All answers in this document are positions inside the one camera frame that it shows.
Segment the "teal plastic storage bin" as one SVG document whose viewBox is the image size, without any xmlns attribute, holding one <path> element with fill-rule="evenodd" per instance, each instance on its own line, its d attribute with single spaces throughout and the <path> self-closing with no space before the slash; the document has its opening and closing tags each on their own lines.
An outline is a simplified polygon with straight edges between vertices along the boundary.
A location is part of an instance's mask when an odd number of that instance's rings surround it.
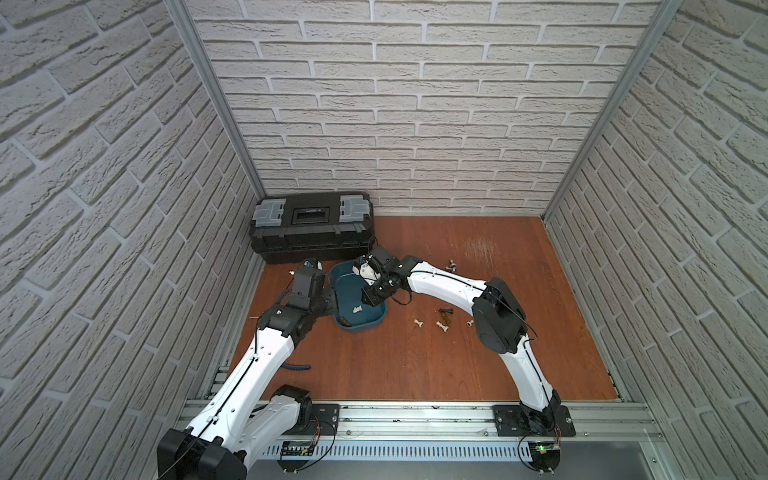
<svg viewBox="0 0 768 480">
<path fill-rule="evenodd" d="M 362 303 L 366 282 L 352 272 L 352 264 L 346 261 L 333 266 L 329 282 L 336 294 L 336 324 L 345 332 L 359 333 L 378 327 L 387 314 L 387 305 L 371 307 Z M 362 312 L 353 313 L 358 306 L 362 306 Z"/>
</svg>

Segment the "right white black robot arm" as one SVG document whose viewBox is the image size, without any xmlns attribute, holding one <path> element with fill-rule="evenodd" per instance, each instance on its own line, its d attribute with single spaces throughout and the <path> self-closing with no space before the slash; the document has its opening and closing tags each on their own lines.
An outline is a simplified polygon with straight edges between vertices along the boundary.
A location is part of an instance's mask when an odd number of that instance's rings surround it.
<svg viewBox="0 0 768 480">
<path fill-rule="evenodd" d="M 525 313 L 503 280 L 473 280 L 434 267 L 413 256 L 398 259 L 377 249 L 353 262 L 353 272 L 366 283 L 362 302 L 377 306 L 399 290 L 447 302 L 471 315 L 480 342 L 498 354 L 520 398 L 526 432 L 553 435 L 561 406 L 531 347 Z"/>
</svg>

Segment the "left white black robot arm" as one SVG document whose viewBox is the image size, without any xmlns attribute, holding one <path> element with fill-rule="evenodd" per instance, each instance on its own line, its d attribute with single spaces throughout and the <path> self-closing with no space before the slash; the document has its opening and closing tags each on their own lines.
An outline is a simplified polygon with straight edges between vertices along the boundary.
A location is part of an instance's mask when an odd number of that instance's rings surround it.
<svg viewBox="0 0 768 480">
<path fill-rule="evenodd" d="M 187 427 L 171 428 L 159 441 L 160 479 L 245 479 L 278 437 L 308 422 L 311 396 L 297 387 L 282 387 L 261 409 L 257 403 L 317 319 L 330 314 L 324 284 L 318 260 L 295 269 L 219 392 Z"/>
</svg>

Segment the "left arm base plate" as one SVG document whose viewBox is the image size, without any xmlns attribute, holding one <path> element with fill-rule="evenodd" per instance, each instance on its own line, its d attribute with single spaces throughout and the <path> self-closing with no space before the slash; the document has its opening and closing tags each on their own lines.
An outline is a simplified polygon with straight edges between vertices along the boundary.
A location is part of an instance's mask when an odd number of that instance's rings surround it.
<svg viewBox="0 0 768 480">
<path fill-rule="evenodd" d="M 340 405 L 338 403 L 315 403 L 305 418 L 286 432 L 287 436 L 309 437 L 316 435 L 333 436 L 338 427 Z"/>
</svg>

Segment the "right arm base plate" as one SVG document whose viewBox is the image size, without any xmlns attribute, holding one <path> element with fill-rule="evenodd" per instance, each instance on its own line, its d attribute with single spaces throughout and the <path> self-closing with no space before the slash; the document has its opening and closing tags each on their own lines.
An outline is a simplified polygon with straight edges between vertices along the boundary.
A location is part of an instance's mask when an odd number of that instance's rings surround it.
<svg viewBox="0 0 768 480">
<path fill-rule="evenodd" d="M 574 421 L 564 405 L 539 412 L 522 404 L 497 404 L 491 410 L 499 437 L 576 436 Z"/>
</svg>

